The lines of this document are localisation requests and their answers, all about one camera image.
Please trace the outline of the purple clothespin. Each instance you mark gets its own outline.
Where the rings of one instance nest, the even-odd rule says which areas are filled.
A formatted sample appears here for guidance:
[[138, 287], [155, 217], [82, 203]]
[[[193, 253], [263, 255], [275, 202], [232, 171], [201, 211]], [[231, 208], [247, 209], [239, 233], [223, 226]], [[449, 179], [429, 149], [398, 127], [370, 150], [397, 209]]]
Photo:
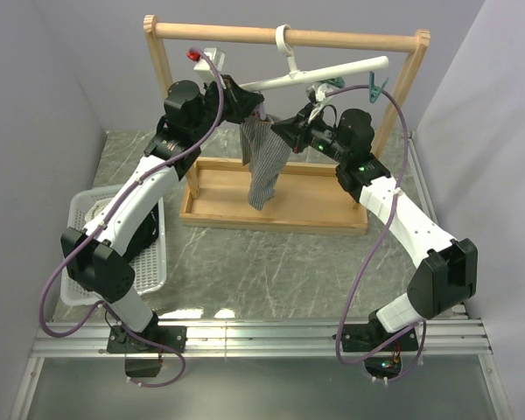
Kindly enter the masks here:
[[255, 113], [256, 115], [258, 116], [258, 118], [262, 121], [266, 121], [267, 120], [267, 115], [266, 115], [266, 111], [265, 111], [265, 107], [264, 107], [264, 103], [260, 103], [256, 110], [255, 110]]

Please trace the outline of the grey striped boxer underwear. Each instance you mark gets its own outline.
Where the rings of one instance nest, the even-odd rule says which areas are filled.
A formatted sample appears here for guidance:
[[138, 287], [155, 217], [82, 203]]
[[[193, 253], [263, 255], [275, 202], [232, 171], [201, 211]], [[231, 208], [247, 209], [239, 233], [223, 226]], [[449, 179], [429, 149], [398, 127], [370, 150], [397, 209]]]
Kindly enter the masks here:
[[240, 125], [241, 161], [251, 174], [248, 203], [257, 211], [274, 197], [279, 174], [291, 154], [291, 149], [271, 126], [272, 122], [254, 115]]

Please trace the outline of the white plastic hanger bar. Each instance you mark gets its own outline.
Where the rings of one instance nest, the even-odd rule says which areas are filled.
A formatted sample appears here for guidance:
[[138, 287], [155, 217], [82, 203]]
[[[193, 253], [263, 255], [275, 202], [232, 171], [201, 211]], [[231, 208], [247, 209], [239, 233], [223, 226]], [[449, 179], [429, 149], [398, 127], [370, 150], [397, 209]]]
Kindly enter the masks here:
[[290, 29], [291, 27], [289, 25], [283, 24], [278, 26], [275, 30], [275, 44], [278, 51], [286, 58], [289, 72], [285, 76], [241, 84], [240, 87], [242, 89], [249, 92], [262, 92], [265, 90], [286, 88], [288, 86], [310, 84], [351, 74], [368, 73], [389, 66], [389, 58], [387, 56], [380, 56], [336, 66], [327, 66], [310, 71], [302, 71], [298, 68], [292, 47], [285, 41], [286, 31]]

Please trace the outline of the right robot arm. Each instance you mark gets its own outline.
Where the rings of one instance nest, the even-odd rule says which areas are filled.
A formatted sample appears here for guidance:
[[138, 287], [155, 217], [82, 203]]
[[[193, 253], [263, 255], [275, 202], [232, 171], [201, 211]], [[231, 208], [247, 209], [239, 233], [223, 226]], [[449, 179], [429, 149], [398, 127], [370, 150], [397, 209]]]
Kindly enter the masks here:
[[271, 128], [293, 152], [312, 147], [337, 162], [342, 189], [384, 223], [416, 267], [406, 292], [370, 315], [365, 340], [388, 349], [403, 328], [433, 319], [475, 295], [476, 246], [445, 232], [397, 185], [371, 151], [375, 132], [368, 112], [350, 108], [330, 126], [307, 105]]

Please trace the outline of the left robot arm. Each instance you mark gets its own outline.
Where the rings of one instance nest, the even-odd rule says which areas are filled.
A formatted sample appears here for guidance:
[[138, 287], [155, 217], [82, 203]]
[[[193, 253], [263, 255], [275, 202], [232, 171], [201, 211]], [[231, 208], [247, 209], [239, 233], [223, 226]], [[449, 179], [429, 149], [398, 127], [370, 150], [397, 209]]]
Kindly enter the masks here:
[[193, 167], [221, 123], [242, 123], [263, 101], [228, 75], [204, 87], [173, 83], [133, 177], [83, 229], [70, 227], [61, 236], [68, 276], [108, 305], [136, 350], [148, 352], [159, 340], [158, 316], [137, 293], [130, 265], [158, 237], [159, 200]]

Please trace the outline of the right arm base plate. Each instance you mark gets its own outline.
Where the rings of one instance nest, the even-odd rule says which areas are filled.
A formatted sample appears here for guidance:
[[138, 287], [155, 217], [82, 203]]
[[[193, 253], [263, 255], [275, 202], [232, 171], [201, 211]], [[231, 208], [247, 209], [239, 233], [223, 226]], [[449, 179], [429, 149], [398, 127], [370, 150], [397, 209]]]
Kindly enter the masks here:
[[[345, 353], [367, 353], [393, 337], [393, 333], [376, 332], [370, 324], [345, 324], [341, 334], [341, 349]], [[416, 351], [419, 348], [415, 330], [406, 332], [383, 348], [383, 351]]]

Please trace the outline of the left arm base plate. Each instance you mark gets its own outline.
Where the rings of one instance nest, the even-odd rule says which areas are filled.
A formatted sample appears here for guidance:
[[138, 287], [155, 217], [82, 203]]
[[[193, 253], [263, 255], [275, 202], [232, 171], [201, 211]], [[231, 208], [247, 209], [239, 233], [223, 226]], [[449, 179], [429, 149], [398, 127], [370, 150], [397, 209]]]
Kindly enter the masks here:
[[183, 353], [187, 328], [184, 325], [158, 325], [143, 333], [131, 332], [122, 325], [113, 325], [107, 344], [108, 354], [153, 354], [170, 347]]

